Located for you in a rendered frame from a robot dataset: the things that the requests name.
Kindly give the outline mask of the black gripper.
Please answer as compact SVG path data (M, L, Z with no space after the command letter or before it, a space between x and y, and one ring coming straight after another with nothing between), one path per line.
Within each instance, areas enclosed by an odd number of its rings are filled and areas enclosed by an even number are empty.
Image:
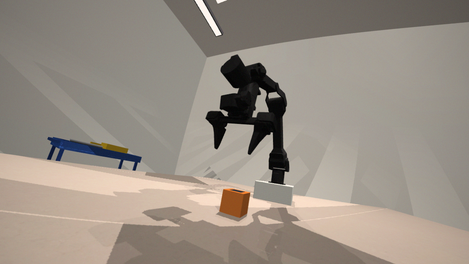
M254 131L250 140L248 154L254 151L258 144L271 132L277 130L277 120L273 112L258 112L257 117L253 117L256 111L256 99L251 95L250 115L244 112L232 112L231 116L224 116L221 111L209 111L206 119L213 126L214 148L218 149L226 131L228 123L254 125Z

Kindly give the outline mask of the orange block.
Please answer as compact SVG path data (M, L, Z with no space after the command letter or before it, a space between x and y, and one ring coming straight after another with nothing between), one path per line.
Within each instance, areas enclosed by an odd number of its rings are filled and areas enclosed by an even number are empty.
M250 192L223 189L219 211L240 218L247 214L249 200Z

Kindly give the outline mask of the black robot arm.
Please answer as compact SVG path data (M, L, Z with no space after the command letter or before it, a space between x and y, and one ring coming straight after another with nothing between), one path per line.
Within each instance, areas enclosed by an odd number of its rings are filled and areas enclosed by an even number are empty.
M267 93L266 104L269 112L275 114L277 130L273 132L273 149L269 154L269 168L272 178L269 183L284 184L284 174L290 171L287 153L283 148L283 115L286 111L287 101L285 93L280 89L278 82L274 82L266 75L266 69L261 63L245 66L239 55L231 56L220 68L221 73L238 93L220 96L220 110L228 112L244 112L250 115L251 95L257 98L261 95L260 88ZM277 92L281 97L269 98L268 94ZM281 169L278 169L281 168Z

